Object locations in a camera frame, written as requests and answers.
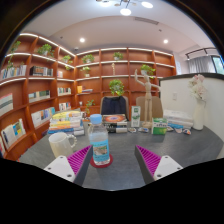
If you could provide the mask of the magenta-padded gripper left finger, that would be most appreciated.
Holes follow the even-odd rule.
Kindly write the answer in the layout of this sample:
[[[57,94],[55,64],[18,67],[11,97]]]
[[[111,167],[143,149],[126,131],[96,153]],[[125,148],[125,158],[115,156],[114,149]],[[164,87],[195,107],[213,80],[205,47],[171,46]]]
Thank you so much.
[[[44,170],[81,186],[84,182],[92,155],[92,146],[89,145],[68,157],[60,155],[47,165]]]

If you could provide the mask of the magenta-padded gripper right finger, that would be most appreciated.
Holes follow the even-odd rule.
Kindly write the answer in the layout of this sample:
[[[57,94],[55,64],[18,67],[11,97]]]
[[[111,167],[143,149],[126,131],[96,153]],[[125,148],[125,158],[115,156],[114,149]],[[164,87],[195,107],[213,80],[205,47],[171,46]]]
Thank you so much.
[[[135,146],[135,156],[145,184],[152,183],[182,169],[182,166],[170,156],[159,156],[139,145]]]

